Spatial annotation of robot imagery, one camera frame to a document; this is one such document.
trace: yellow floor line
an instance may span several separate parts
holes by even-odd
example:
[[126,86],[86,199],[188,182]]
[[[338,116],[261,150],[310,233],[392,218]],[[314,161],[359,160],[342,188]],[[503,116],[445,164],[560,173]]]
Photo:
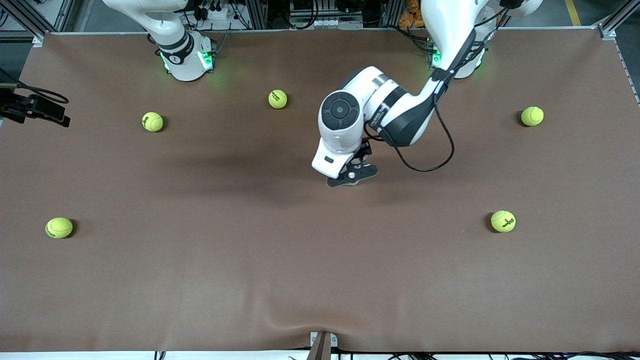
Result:
[[564,0],[566,4],[566,9],[569,10],[569,16],[571,17],[571,23],[573,26],[581,26],[580,17],[578,17],[578,11],[575,9],[575,4],[573,0]]

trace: tennis ball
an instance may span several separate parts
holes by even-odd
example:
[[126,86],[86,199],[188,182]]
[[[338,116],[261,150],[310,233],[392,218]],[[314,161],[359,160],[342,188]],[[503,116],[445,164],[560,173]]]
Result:
[[506,210],[496,211],[491,216],[491,226],[500,233],[508,233],[516,227],[516,217]]
[[287,94],[282,90],[273,90],[269,93],[269,105],[276,109],[282,109],[287,105]]
[[545,118],[545,113],[537,106],[530,106],[522,112],[520,119],[526,126],[536,126]]
[[142,117],[142,126],[152,133],[162,129],[163,124],[162,116],[158,113],[146,113],[145,116]]
[[54,239],[66,238],[71,234],[74,225],[67,218],[53,218],[44,227],[44,231]]

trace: black cable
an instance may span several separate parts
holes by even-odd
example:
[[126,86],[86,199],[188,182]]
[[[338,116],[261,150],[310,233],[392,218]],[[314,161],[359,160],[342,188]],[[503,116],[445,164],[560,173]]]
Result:
[[394,143],[393,138],[389,135],[387,130],[383,126],[380,127],[380,130],[384,132],[384,134],[387,136],[387,138],[391,142],[391,146],[393,146],[394,150],[396,150],[396,153],[400,157],[400,160],[403,162],[403,164],[406,167],[410,168],[413,171],[417,171],[417,172],[432,172],[432,171],[438,170],[439,168],[441,168],[444,165],[446,165],[449,161],[451,161],[451,158],[453,158],[453,154],[456,151],[456,147],[454,145],[453,138],[451,137],[451,133],[449,132],[449,129],[447,129],[447,126],[445,125],[444,120],[442,120],[442,116],[440,114],[440,110],[438,109],[438,105],[435,103],[435,101],[433,103],[433,106],[434,106],[434,109],[436,111],[436,115],[438,115],[438,120],[440,121],[440,124],[442,125],[442,129],[444,129],[444,132],[447,134],[447,137],[449,139],[449,143],[451,144],[451,153],[449,154],[449,157],[445,161],[443,161],[441,164],[439,164],[438,166],[435,166],[435,167],[432,167],[432,168],[417,168],[417,167],[411,166],[404,159],[404,156],[402,155],[402,152],[400,152],[400,149],[398,149],[398,146]]
[[486,19],[485,21],[479,22],[476,25],[474,25],[474,28],[477,28],[478,26],[482,26],[482,25],[486,24],[487,22],[490,22],[491,20],[493,20],[493,19],[497,18],[498,16],[502,15],[505,11],[507,11],[507,8],[502,8],[502,10],[497,12],[494,16],[490,17],[489,19]]
[[511,17],[507,15],[508,13],[509,13],[509,9],[506,9],[506,11],[502,14],[502,17],[500,18],[500,21],[496,25],[495,30],[498,30],[499,28],[505,26],[507,22],[511,20]]
[[414,38],[414,39],[416,39],[416,40],[427,41],[427,38],[426,38],[426,37],[417,37],[417,36],[415,36],[415,35],[411,35],[411,34],[409,34],[409,32],[408,32],[408,31],[402,30],[402,28],[400,28],[400,27],[398,27],[398,26],[395,26],[395,25],[387,25],[387,27],[388,27],[388,28],[392,28],[392,29],[397,30],[397,31],[398,31],[398,32],[400,32],[402,35],[404,35],[404,36],[406,36],[406,37],[408,37],[408,38],[410,38],[410,37],[412,37],[412,36],[413,36],[413,38]]
[[291,29],[296,29],[296,30],[307,29],[307,28],[311,27],[311,25],[313,25],[316,22],[316,20],[318,19],[318,15],[320,15],[320,4],[318,3],[318,0],[314,0],[314,4],[316,5],[316,14],[314,15],[314,9],[313,9],[313,7],[311,7],[311,18],[309,18],[309,22],[307,23],[307,25],[304,25],[302,28],[299,28],[299,27],[291,24],[291,22],[286,19],[286,16],[285,16],[286,8],[282,8],[282,10],[283,10],[282,11],[282,20]]
[[0,67],[0,72],[2,72],[6,77],[8,77],[9,79],[11,79],[12,81],[14,81],[16,83],[16,88],[23,88],[23,89],[27,89],[31,92],[33,92],[34,94],[37,94],[49,101],[53,101],[53,102],[57,102],[59,104],[68,104],[69,103],[69,99],[67,99],[65,96],[57,93],[57,92],[53,92],[51,90],[46,90],[43,88],[37,88],[35,86],[29,86],[23,82],[21,82],[20,80],[14,78],[13,76],[9,75],[9,73],[7,71],[5,71],[3,68]]
[[361,24],[375,24],[376,22],[380,22],[380,18],[372,21],[360,21]]
[[184,18],[187,20],[187,24],[189,24],[189,30],[195,30],[196,28],[193,27],[191,20],[189,20],[189,15],[187,15],[187,11],[183,10],[182,13],[184,14]]
[[[345,351],[345,350],[341,350],[341,349],[337,349],[337,351],[340,354],[350,354],[351,355],[351,360],[353,360],[353,356],[354,354],[381,354],[381,353],[376,353],[376,352],[352,352],[352,351]],[[401,353],[393,353],[393,356],[389,359],[400,359],[401,356],[409,356],[410,358],[415,358],[418,360],[438,360],[434,357],[435,354],[459,354],[459,353],[437,353],[437,352],[401,352]],[[476,352],[474,354],[484,354],[487,355],[490,360],[493,360],[493,356],[491,353],[487,353],[487,352]],[[511,355],[518,355],[518,356],[522,356],[522,355],[526,355],[526,356],[531,356],[533,357],[533,359],[531,359],[530,357],[513,357],[513,358],[509,358],[509,360],[536,360],[536,359],[546,359],[546,360],[569,360],[573,357],[576,356],[594,356],[594,357],[603,357],[606,359],[612,359],[612,360],[633,360],[631,359],[631,357],[640,357],[640,352],[606,352],[606,353],[602,353],[602,352],[592,352],[592,351],[585,351],[585,352],[577,352],[577,353],[562,353],[562,352],[538,352],[538,353],[534,353],[534,352],[523,352],[523,353],[502,353],[505,356],[509,356]]]
[[500,22],[498,22],[498,24],[495,26],[495,29],[493,29],[493,31],[487,34],[484,40],[480,42],[480,44],[478,44],[479,46],[473,51],[473,53],[471,53],[472,56],[467,56],[465,59],[460,61],[460,63],[453,69],[454,73],[460,70],[466,64],[474,61],[475,58],[477,58],[482,53],[485,45],[489,42],[489,40],[491,40],[495,36],[496,32],[498,32],[498,29],[503,27],[503,25],[506,23],[506,19],[508,18],[507,14],[509,13],[509,9],[504,8],[500,12],[502,11],[504,11],[504,13],[502,14],[502,18],[500,19]]
[[0,20],[2,21],[2,24],[0,24],[0,28],[2,28],[4,26],[4,24],[6,24],[6,21],[9,20],[9,13],[4,12],[4,10],[0,9]]
[[164,360],[165,355],[166,355],[166,351],[155,351],[154,360]]
[[409,31],[409,28],[406,29],[406,32],[409,34],[409,38],[411,39],[413,44],[418,47],[418,49],[420,49],[422,51],[429,52],[429,49],[427,49],[426,47],[423,47],[423,46],[421,46],[420,44],[417,43],[417,40],[413,37],[413,35],[411,34],[411,31]]
[[367,125],[368,124],[364,124],[364,132],[369,137],[369,140],[374,140],[374,141],[377,141],[377,142],[384,142],[384,140],[379,135],[378,136],[373,136],[372,134],[370,134],[369,130],[367,130]]
[[236,0],[229,1],[229,4],[231,5],[231,9],[234,11],[234,14],[236,14],[238,16],[238,21],[240,21],[240,23],[247,30],[251,30],[251,27],[249,26],[247,21],[244,19],[244,16],[242,15],[242,12],[240,11],[240,8],[238,7],[238,3],[236,2]]

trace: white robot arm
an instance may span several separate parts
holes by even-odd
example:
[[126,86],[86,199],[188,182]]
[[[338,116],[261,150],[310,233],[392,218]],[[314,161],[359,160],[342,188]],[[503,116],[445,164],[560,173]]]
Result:
[[104,3],[149,32],[160,48],[167,71],[181,81],[198,79],[213,69],[211,39],[197,31],[187,31],[175,11],[188,0],[103,0]]
[[[318,112],[321,139],[312,166],[329,177],[330,187],[357,184],[377,173],[374,165],[364,164],[371,154],[368,140],[362,139],[365,124],[396,148],[412,145],[422,136],[449,84],[471,74],[495,34],[496,20],[491,19],[495,12],[485,7],[488,2],[422,0],[424,22],[441,60],[419,94],[409,94],[381,70],[367,67],[349,75],[324,99]],[[502,0],[500,5],[517,9],[523,2]],[[490,20],[476,26],[486,19]]]

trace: table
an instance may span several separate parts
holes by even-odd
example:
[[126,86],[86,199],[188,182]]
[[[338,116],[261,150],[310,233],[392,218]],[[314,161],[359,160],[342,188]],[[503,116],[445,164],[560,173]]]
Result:
[[[393,31],[229,35],[180,83],[143,35],[49,35],[22,80],[71,100],[68,129],[0,131],[0,350],[613,351],[640,347],[640,108],[594,29],[504,30],[441,102],[446,167],[329,189],[317,109],[375,65],[411,92]],[[274,88],[291,98],[268,106]],[[545,121],[526,128],[518,111]],[[161,133],[140,118],[156,111]],[[449,152],[438,122],[404,150]],[[518,220],[496,234],[487,216]],[[52,240],[52,217],[73,219]]]

